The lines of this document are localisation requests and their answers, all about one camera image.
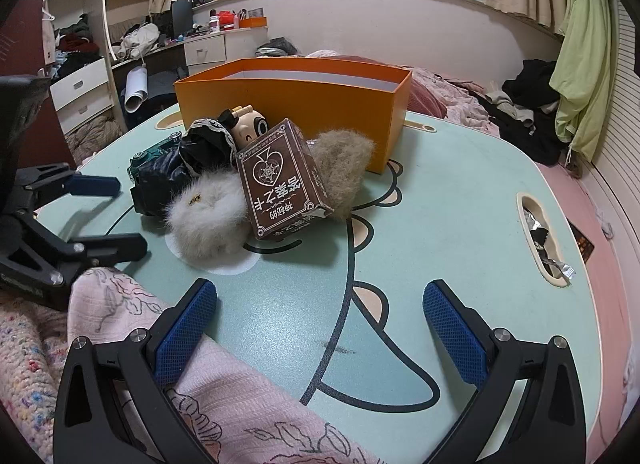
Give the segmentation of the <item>white fluffy pompom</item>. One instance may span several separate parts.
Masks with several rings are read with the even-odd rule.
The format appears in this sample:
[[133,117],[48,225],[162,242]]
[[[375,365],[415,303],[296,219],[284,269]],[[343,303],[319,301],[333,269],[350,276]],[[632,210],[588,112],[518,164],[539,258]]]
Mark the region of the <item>white fluffy pompom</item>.
[[166,223],[188,260],[237,253],[252,228],[240,176],[232,170],[204,172],[172,199]]

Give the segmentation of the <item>black lace-trimmed cloth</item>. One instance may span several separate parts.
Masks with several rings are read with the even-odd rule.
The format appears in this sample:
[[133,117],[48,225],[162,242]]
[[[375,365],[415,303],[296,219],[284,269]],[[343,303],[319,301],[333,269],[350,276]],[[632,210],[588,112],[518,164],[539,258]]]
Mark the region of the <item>black lace-trimmed cloth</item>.
[[233,167],[237,151],[231,132],[212,118],[195,120],[184,133],[171,133],[130,159],[134,210],[164,219],[170,202],[203,172]]

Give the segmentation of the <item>panda head figurine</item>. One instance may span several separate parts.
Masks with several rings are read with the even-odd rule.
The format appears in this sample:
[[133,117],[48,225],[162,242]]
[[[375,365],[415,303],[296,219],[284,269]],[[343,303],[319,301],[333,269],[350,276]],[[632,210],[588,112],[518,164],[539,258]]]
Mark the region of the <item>panda head figurine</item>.
[[218,116],[218,121],[231,133],[239,150],[269,130],[266,118],[251,105],[225,109]]

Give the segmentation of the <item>brown playing card box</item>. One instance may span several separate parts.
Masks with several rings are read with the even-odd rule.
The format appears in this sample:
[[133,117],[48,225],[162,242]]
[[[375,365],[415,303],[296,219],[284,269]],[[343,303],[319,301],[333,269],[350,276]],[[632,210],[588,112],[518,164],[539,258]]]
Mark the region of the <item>brown playing card box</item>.
[[334,213],[302,132],[285,119],[238,154],[254,236],[278,241]]

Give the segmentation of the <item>brown fluffy pompom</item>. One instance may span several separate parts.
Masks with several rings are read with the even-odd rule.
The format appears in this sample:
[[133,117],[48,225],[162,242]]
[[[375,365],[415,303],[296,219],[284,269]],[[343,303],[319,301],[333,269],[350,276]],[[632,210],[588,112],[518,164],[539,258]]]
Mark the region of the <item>brown fluffy pompom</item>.
[[346,220],[374,152],[374,142],[348,129],[320,133],[308,142],[310,153],[333,209],[331,218]]

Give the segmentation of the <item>pink floral quilt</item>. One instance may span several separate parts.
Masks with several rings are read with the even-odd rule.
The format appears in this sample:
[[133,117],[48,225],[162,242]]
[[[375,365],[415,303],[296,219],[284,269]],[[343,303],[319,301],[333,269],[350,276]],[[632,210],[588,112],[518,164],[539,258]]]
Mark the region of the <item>pink floral quilt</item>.
[[61,310],[1,292],[6,463],[372,463],[375,455],[205,334],[212,282],[168,306],[115,269]]

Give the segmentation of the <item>phone on bed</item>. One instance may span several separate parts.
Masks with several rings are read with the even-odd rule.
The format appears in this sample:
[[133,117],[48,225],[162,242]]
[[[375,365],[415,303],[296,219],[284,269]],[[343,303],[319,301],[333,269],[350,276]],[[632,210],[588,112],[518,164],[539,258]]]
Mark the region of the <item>phone on bed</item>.
[[572,230],[574,239],[579,248],[580,254],[582,255],[582,260],[587,263],[594,252],[594,244],[590,241],[590,239],[588,239],[587,236],[585,236],[584,233],[582,233],[582,231],[580,231],[576,227],[576,225],[572,221],[570,221],[568,224],[570,225],[570,229]]

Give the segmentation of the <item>foil wrappers in slot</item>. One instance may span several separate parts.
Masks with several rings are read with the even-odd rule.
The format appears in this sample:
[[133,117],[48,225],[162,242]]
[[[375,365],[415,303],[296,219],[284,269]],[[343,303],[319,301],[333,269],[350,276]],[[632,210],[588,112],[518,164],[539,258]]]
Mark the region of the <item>foil wrappers in slot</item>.
[[523,208],[523,213],[529,235],[532,238],[534,246],[537,250],[538,256],[542,264],[546,267],[546,270],[553,277],[562,277],[567,283],[573,279],[576,274],[575,270],[567,265],[564,261],[559,261],[549,256],[546,248],[546,242],[549,237],[549,230],[546,229],[540,221],[537,220],[535,215],[526,207]]

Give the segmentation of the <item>white rolled paper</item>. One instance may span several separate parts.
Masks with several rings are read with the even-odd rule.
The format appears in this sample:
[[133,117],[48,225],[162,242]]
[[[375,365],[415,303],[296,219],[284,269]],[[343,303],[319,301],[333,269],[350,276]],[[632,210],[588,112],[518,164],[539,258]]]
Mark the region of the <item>white rolled paper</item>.
[[146,67],[136,66],[126,78],[124,105],[126,112],[137,112],[148,98],[148,71]]

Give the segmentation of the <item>white shelf cabinet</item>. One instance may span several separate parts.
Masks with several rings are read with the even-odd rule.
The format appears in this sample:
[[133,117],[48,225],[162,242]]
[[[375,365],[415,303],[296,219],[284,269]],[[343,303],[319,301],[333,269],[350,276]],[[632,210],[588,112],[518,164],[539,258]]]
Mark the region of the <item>white shelf cabinet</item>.
[[119,46],[148,8],[149,0],[44,0],[54,40],[46,46],[50,94],[66,135],[106,114],[124,123],[115,80],[115,67],[125,60]]

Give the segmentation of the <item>white drawer desk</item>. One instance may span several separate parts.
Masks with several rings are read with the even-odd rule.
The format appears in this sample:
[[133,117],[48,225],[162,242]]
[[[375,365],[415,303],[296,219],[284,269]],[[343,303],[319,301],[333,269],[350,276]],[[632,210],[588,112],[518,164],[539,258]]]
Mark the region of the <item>white drawer desk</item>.
[[178,40],[157,39],[140,57],[128,56],[118,60],[112,66],[112,71],[118,72],[140,62],[144,62],[148,69],[151,69],[153,62],[160,63],[163,60],[169,67],[186,66],[190,74],[193,74],[230,60],[253,57],[258,46],[268,40],[266,26],[206,32]]

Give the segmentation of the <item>black clothes pile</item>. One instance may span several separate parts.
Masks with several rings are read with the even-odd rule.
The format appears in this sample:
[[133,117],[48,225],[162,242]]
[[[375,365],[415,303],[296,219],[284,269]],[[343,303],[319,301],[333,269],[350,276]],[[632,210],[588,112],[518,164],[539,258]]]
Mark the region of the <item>black clothes pile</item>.
[[498,127],[500,138],[545,166],[556,165],[566,149],[555,133],[560,103],[560,94],[550,86],[555,65],[555,60],[523,60],[514,79],[484,94],[472,93]]

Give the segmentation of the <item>pink crumpled blanket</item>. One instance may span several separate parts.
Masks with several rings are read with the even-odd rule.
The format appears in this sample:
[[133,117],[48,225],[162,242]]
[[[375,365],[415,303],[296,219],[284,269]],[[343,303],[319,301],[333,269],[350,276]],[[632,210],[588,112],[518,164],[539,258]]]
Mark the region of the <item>pink crumpled blanket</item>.
[[445,120],[482,132],[484,135],[500,138],[499,128],[489,120],[488,112],[468,91],[424,68],[406,66],[406,69],[410,70],[411,78],[416,76],[423,80],[428,89],[447,107]]

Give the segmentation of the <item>orange cardboard box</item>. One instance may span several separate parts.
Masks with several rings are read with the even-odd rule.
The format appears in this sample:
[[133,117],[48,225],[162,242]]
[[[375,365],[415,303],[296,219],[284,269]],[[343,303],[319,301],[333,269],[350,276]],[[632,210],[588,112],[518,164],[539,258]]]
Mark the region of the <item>orange cardboard box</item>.
[[408,108],[411,72],[335,57],[232,60],[174,84],[183,124],[253,106],[271,127],[285,118],[312,139],[336,129],[374,142],[368,170],[384,171]]

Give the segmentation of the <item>green hanging garment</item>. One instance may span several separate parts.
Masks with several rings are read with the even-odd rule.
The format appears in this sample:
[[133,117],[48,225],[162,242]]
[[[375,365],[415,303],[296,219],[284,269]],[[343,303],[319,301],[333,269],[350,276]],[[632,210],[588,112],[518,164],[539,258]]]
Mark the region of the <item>green hanging garment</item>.
[[570,153],[592,161],[613,82],[610,0],[567,0],[563,42],[550,86],[560,94],[555,133]]

